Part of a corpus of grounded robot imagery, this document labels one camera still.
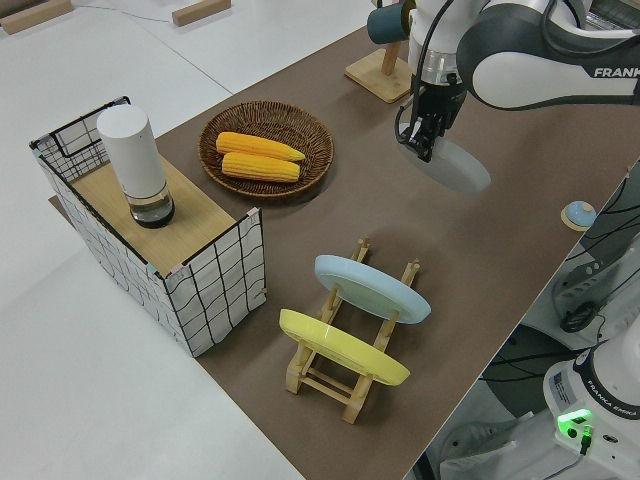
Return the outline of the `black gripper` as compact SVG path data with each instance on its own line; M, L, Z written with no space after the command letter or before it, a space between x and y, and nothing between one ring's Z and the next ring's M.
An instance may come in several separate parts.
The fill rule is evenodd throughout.
M466 97L462 83L454 85L434 85L422 82L419 87L417 108L413 120L406 128L407 145L414 151L424 151L426 128L426 162L430 162L437 141L452 127Z

